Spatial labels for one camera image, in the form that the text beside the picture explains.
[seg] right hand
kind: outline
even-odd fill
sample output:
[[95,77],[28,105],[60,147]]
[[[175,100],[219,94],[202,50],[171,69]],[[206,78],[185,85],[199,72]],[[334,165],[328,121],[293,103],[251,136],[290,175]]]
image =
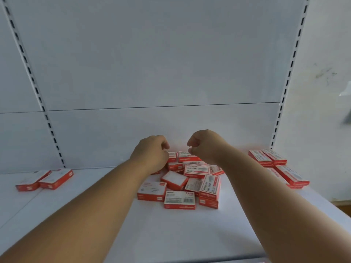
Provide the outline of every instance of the right hand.
[[189,139],[189,153],[200,157],[208,164],[218,164],[217,159],[222,150],[229,144],[216,132],[200,130],[195,132]]

